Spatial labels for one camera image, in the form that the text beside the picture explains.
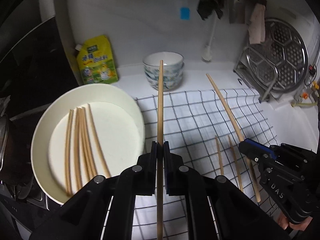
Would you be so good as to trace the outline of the right hand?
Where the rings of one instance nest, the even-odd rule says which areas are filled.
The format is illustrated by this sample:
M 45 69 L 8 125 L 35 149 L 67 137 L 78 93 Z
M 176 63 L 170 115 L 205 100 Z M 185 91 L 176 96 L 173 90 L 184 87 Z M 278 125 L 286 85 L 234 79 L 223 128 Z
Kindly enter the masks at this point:
M 292 224 L 289 222 L 288 218 L 282 212 L 280 212 L 277 219 L 277 223 L 282 229 L 285 230 L 288 227 L 290 227 L 292 230 L 297 230 L 297 231 L 304 231 L 308 227 L 311 221 L 312 221 L 312 217 L 308 217 L 300 224 Z

